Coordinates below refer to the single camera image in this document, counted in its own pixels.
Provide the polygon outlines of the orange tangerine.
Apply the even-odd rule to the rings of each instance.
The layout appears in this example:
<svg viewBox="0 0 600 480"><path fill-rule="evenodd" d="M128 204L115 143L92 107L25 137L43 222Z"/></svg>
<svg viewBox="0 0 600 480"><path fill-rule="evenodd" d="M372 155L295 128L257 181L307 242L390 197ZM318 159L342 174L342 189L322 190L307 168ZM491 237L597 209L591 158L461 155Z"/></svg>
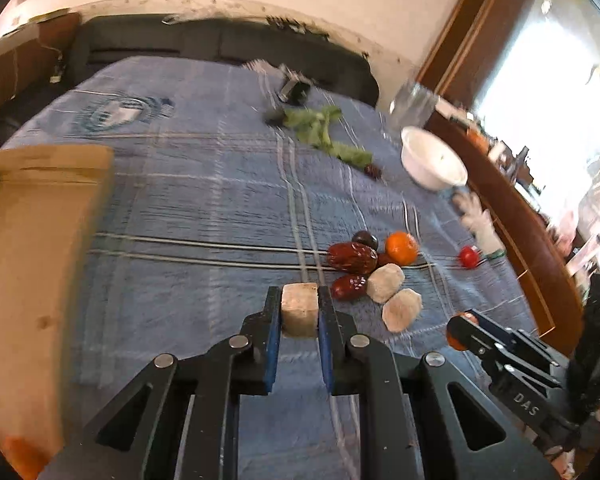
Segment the orange tangerine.
<svg viewBox="0 0 600 480"><path fill-rule="evenodd" d="M418 257L419 247L412 234L398 231L386 238L385 251L393 263L410 266Z"/></svg>
<svg viewBox="0 0 600 480"><path fill-rule="evenodd" d="M476 334L478 320L469 312L454 315L446 324L445 336L448 344L457 351L467 351L472 345L472 337Z"/></svg>

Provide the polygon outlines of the red cherry tomato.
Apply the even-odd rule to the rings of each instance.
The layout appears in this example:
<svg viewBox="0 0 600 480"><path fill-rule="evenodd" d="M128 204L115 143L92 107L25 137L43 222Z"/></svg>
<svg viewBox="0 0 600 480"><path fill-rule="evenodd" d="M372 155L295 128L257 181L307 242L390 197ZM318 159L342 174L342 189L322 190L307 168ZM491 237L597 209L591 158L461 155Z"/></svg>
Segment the red cherry tomato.
<svg viewBox="0 0 600 480"><path fill-rule="evenodd" d="M464 269L475 269L480 262L480 252L477 246L464 246L458 253L458 261Z"/></svg>

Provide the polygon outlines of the small red date piece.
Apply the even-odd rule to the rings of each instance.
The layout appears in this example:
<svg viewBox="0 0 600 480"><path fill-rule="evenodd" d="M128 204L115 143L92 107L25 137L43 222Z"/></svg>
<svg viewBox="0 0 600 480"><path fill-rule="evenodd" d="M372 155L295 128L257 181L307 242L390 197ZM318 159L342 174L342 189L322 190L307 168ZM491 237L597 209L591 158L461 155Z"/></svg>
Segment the small red date piece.
<svg viewBox="0 0 600 480"><path fill-rule="evenodd" d="M389 263L396 263L396 262L386 252L382 252L381 254L378 255L378 266L385 266L386 264L389 264Z"/></svg>

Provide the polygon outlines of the dark plum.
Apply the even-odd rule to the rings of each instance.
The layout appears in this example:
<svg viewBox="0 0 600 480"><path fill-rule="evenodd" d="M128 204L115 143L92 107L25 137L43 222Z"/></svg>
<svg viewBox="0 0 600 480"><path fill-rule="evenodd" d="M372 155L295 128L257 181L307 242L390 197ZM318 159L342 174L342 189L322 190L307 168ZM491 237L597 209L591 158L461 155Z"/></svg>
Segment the dark plum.
<svg viewBox="0 0 600 480"><path fill-rule="evenodd" d="M373 250L377 250L379 246L378 238L366 230L355 232L351 240L353 243L365 245Z"/></svg>

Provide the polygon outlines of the white bowl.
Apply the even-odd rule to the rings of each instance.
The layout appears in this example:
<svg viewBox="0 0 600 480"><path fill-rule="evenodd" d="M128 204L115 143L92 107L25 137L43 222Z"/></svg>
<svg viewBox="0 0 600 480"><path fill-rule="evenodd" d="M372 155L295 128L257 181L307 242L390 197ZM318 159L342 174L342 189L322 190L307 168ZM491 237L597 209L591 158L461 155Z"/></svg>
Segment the white bowl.
<svg viewBox="0 0 600 480"><path fill-rule="evenodd" d="M440 192L467 184L468 170L464 162L433 133L405 127L401 131L401 141L402 166L422 188Z"/></svg>

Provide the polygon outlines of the small dark date far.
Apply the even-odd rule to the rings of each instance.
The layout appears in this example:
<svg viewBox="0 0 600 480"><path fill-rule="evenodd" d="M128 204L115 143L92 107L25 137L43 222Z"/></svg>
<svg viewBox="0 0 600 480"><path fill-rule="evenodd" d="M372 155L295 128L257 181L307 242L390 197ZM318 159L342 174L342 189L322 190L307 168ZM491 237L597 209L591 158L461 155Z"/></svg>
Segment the small dark date far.
<svg viewBox="0 0 600 480"><path fill-rule="evenodd" d="M364 167L364 174L373 180L379 180L382 177L381 169L375 164L368 164Z"/></svg>

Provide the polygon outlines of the green cloth strip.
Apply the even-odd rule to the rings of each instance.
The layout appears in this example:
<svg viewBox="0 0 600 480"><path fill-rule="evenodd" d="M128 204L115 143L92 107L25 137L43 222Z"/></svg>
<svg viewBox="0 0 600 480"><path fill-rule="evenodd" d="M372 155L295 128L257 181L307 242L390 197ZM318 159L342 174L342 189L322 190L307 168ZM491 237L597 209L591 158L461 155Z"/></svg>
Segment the green cloth strip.
<svg viewBox="0 0 600 480"><path fill-rule="evenodd" d="M332 140L330 136L330 125L338 122L341 116L340 108L332 105L324 106L319 110L285 108L283 125L294 132L300 143L338 158L358 170L364 170L373 163L373 154L357 146Z"/></svg>

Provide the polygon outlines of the cardboard tray box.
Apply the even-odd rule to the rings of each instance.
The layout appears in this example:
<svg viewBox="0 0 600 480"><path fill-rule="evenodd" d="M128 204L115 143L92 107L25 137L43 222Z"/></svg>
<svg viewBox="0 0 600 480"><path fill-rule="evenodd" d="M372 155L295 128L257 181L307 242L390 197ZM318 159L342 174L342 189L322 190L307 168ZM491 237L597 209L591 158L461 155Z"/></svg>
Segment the cardboard tray box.
<svg viewBox="0 0 600 480"><path fill-rule="evenodd" d="M0 479L20 476L6 443L37 463L65 443L74 303L113 173L103 145L0 150Z"/></svg>

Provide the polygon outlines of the blue plaid tablecloth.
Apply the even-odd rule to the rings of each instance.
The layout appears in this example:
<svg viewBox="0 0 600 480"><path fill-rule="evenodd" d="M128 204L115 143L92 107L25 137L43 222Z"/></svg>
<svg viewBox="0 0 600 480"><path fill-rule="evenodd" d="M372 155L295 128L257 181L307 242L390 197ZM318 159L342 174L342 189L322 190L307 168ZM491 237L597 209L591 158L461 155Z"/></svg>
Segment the blue plaid tablecloth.
<svg viewBox="0 0 600 480"><path fill-rule="evenodd" d="M534 323L503 257L458 262L472 236L449 193L421 188L373 107L316 90L336 107L329 135L373 156L379 178L268 125L280 79L235 66L136 56L66 91L27 120L10 148L98 144L114 152L114 189L88 252L69 336L67 440L160 353L196 356L238 333L272 286L330 285L327 249L358 231L404 232L419 252L406 288L415 321L388 330L381 305L341 305L358 329L418 358L437 351L479 388L479 360L452 349L445 326L467 309L513 328Z"/></svg>

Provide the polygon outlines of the black small pouch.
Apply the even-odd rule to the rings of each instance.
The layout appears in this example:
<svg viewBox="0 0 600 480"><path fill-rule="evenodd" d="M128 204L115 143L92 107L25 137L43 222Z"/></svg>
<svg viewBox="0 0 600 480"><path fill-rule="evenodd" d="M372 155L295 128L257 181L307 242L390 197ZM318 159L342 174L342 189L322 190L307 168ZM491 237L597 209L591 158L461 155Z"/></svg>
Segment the black small pouch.
<svg viewBox="0 0 600 480"><path fill-rule="evenodd" d="M283 108L271 108L263 114L265 125L274 128L284 128L286 118L286 110Z"/></svg>

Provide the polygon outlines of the black small device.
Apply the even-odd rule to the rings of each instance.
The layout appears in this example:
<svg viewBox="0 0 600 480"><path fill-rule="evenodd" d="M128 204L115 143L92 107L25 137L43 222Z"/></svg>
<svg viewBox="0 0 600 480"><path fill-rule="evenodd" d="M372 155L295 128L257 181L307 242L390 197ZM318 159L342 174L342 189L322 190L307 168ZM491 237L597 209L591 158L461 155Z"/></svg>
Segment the black small device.
<svg viewBox="0 0 600 480"><path fill-rule="evenodd" d="M303 106L308 100L313 81L297 73L286 73L282 86L277 92L280 102L290 106Z"/></svg>

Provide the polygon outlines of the black sofa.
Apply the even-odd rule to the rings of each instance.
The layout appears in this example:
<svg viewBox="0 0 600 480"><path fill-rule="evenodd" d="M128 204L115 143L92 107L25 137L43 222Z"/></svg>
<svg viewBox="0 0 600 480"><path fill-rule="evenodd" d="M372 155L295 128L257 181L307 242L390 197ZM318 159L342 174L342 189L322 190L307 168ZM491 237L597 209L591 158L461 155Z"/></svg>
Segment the black sofa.
<svg viewBox="0 0 600 480"><path fill-rule="evenodd" d="M27 120L107 65L130 56L190 58L230 65L263 60L286 66L314 86L374 106L379 87L366 56L294 20L269 16L263 23L237 18L174 22L159 14L92 18L78 28L57 84L35 82L0 107L0 145Z"/></svg>

